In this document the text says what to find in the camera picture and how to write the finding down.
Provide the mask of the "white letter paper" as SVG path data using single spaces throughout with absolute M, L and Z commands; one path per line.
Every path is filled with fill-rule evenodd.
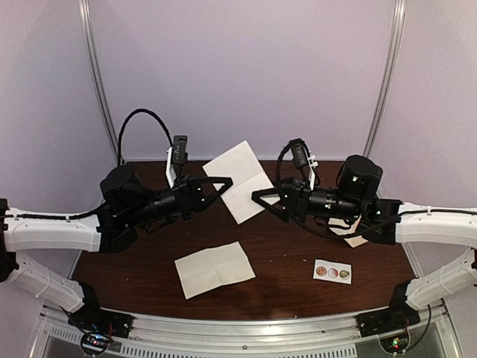
M 252 193 L 274 186 L 247 140 L 203 165 L 208 177 L 229 177 L 233 185 L 221 199 L 235 219 L 242 224 L 264 210 L 252 200 Z

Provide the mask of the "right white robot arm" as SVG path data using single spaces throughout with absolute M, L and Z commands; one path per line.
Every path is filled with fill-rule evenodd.
M 438 270 L 396 286 L 382 323 L 399 328 L 430 303 L 476 284 L 476 210 L 420 206 L 382 199 L 377 189 L 382 168 L 361 155 L 349 156 L 333 188 L 316 186 L 314 179 L 282 179 L 277 170 L 270 189 L 256 190 L 252 200 L 284 222 L 293 221 L 306 231 L 308 217 L 329 230 L 322 237 L 395 245 L 433 242 L 463 245 L 466 251 Z

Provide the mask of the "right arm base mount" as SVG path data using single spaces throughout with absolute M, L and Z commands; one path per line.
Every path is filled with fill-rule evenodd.
M 390 308 L 358 314 L 356 317 L 361 337 L 382 335 L 420 323 L 420 314 L 414 310 Z

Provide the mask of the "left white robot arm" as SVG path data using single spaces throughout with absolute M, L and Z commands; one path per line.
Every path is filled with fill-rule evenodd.
M 91 331 L 107 325 L 107 314 L 87 283 L 69 280 L 25 255 L 26 250 L 73 249 L 100 254 L 127 250 L 138 232 L 151 232 L 182 217 L 189 220 L 220 198 L 233 181 L 228 177 L 182 176 L 170 187 L 152 190 L 133 167 L 114 168 L 100 183 L 104 203 L 78 214 L 32 213 L 1 200 L 1 281 L 17 283 L 51 301 Z

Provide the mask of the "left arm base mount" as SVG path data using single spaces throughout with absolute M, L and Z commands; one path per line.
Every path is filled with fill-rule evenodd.
M 65 311 L 68 323 L 82 333 L 100 333 L 107 338 L 127 339 L 133 323 L 133 316 L 109 310 L 78 310 L 75 313 Z

